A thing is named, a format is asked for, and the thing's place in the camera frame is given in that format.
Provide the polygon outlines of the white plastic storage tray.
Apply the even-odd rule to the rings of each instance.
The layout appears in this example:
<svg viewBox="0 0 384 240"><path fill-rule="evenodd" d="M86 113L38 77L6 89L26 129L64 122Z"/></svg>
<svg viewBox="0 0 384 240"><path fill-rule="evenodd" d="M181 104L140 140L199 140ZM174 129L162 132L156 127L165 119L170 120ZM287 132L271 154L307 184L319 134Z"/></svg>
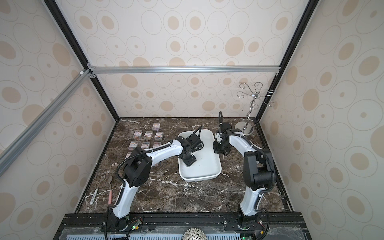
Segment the white plastic storage tray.
<svg viewBox="0 0 384 240"><path fill-rule="evenodd" d="M213 132L207 129L202 130L200 139L204 147L202 150L193 153L197 159L195 163L187 167L187 165L178 158L179 174L186 182L214 179L222 172L220 157L214 153L213 149L213 142L215 141Z"/></svg>

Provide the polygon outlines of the paper clip box row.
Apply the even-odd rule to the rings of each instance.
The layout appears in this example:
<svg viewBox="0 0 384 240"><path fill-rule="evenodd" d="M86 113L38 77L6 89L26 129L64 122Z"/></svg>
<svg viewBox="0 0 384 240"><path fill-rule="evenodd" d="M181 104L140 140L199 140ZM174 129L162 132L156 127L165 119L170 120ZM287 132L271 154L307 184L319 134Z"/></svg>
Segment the paper clip box row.
<svg viewBox="0 0 384 240"><path fill-rule="evenodd" d="M157 148L157 147L159 147L159 146L161 146L161 145L162 145L161 142L154 142L154 144L153 144L153 148Z"/></svg>

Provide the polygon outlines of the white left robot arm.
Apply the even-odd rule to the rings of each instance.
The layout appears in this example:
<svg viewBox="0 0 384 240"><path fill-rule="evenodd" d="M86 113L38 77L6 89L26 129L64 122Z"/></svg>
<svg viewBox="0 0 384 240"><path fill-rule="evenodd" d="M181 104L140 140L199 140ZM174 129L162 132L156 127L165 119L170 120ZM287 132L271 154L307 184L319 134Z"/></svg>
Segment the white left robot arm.
<svg viewBox="0 0 384 240"><path fill-rule="evenodd" d="M139 187L148 180L153 165L177 156L187 167L190 167L197 161L194 152L202 150L203 147L200 136L193 133L187 138L176 137L157 148L145 150L135 148L115 170L116 179L121 181L122 185L113 207L114 215L118 219L129 215L133 199Z"/></svg>

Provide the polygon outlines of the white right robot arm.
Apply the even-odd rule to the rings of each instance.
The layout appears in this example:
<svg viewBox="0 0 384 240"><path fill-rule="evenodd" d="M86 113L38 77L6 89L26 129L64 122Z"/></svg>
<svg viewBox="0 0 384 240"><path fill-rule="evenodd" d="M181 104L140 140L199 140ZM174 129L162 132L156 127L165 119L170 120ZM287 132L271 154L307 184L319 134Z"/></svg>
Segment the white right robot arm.
<svg viewBox="0 0 384 240"><path fill-rule="evenodd" d="M243 216L254 216L264 193L270 192L276 181L276 170L269 150L262 149L228 122L220 122L213 149L216 154L228 155L235 148L243 157L243 179L247 186L240 210Z"/></svg>

